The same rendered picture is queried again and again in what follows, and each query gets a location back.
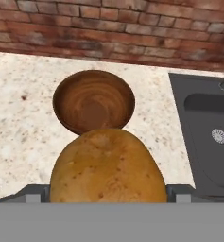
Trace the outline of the brown wooden bowl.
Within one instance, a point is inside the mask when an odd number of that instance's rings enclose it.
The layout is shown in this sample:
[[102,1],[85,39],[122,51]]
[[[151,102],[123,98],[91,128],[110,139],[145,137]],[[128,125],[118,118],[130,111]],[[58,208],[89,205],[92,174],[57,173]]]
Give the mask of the brown wooden bowl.
[[101,70],[85,70],[64,79],[53,95],[53,110],[71,132],[122,129],[135,109],[135,96],[119,76]]

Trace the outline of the dark grey sink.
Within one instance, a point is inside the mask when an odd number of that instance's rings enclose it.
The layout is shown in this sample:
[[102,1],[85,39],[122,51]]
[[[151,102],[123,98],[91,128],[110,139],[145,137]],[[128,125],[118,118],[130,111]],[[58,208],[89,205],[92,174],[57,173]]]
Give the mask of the dark grey sink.
[[169,75],[196,191],[224,198],[224,78]]

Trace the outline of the brown potato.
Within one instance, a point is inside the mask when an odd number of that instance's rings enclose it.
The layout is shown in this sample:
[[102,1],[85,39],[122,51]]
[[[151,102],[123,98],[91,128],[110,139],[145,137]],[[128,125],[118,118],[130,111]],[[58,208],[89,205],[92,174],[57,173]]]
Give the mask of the brown potato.
[[54,165],[52,202],[166,202],[162,173],[146,146],[125,130],[92,130]]

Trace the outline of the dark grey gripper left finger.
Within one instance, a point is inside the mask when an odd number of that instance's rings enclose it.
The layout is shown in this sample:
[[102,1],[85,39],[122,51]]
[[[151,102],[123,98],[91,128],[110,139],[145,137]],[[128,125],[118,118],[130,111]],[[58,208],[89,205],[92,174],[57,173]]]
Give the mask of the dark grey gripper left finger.
[[16,194],[0,198],[0,202],[10,203],[46,203],[49,201],[48,184],[29,184]]

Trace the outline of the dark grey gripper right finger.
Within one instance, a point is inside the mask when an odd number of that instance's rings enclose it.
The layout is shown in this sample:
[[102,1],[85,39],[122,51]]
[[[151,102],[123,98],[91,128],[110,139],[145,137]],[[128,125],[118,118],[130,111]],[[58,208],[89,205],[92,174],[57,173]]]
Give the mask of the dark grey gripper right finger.
[[171,203],[208,203],[223,202],[223,199],[202,196],[188,184],[168,184],[166,186],[167,201]]

